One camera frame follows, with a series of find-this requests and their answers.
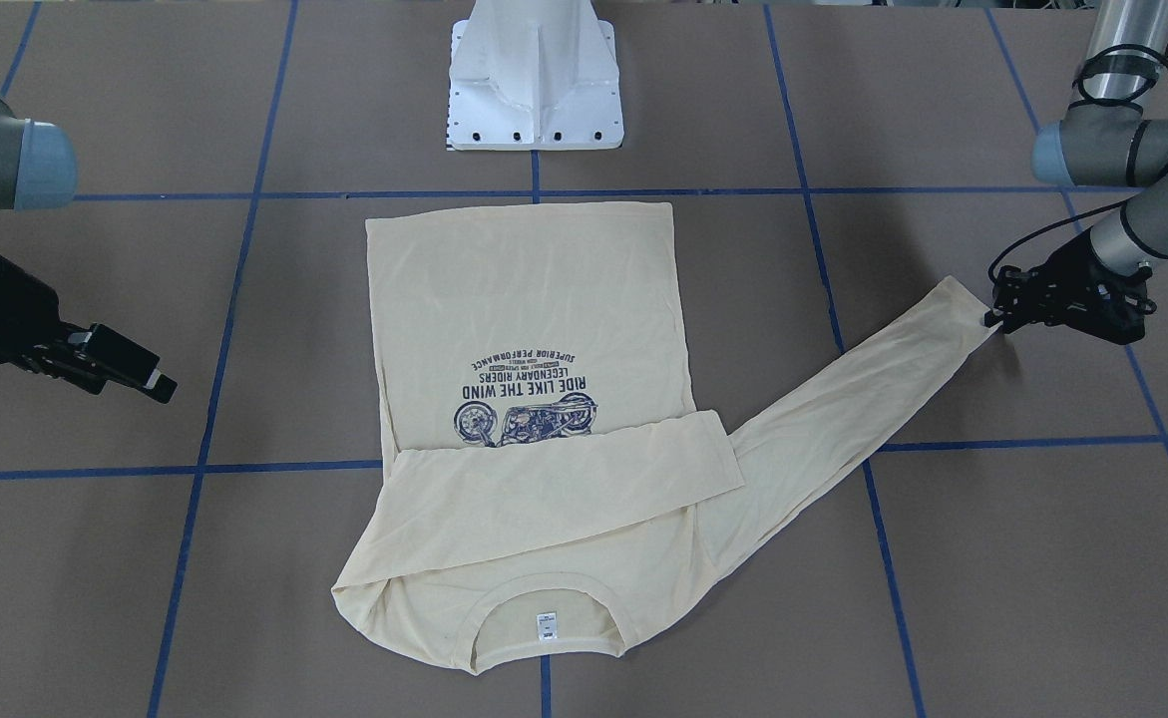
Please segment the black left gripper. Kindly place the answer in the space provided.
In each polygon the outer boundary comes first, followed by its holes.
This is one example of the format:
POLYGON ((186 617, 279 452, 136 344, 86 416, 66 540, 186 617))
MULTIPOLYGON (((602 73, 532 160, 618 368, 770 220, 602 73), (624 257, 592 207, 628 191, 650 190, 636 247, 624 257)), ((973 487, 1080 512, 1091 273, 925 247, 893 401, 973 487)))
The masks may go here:
POLYGON ((1040 265, 1040 274, 1068 304, 1096 306, 1125 290, 1126 278, 1097 257, 1090 233, 1076 235, 1040 265))

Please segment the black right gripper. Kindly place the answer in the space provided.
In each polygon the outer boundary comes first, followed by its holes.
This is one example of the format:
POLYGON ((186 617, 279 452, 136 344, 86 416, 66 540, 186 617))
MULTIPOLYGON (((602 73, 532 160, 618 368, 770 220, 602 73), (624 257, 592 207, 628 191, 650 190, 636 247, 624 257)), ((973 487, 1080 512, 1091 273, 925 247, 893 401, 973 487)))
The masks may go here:
POLYGON ((106 325, 61 322, 56 291, 0 255, 0 364, 33 372, 47 367, 51 376, 92 395, 114 382, 167 404, 178 382, 160 371, 159 362, 159 355, 106 325))

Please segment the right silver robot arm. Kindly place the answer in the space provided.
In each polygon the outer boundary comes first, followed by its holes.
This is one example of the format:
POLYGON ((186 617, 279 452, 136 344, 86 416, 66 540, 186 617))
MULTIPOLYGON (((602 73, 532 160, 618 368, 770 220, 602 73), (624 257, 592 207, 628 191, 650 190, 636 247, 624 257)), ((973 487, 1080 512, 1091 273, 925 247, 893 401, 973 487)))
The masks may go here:
MULTIPOLYGON (((0 210, 64 207, 77 180, 76 152, 63 128, 19 118, 0 95, 0 210)), ((114 382, 165 404, 178 382, 159 363, 155 353, 113 328, 63 321, 56 291, 0 255, 0 365, 95 395, 114 382)))

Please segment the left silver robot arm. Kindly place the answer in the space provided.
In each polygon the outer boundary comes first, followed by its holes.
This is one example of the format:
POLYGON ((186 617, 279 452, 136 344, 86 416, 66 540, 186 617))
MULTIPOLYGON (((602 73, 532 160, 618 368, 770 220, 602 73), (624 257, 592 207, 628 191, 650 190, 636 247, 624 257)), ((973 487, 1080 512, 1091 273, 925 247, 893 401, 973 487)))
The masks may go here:
POLYGON ((1066 113, 1040 131, 1033 149, 1034 175, 1048 183, 1136 189, 1043 265, 1076 299, 1121 299, 1168 262, 1168 119, 1143 110, 1161 81, 1168 1, 1103 1, 1066 113))

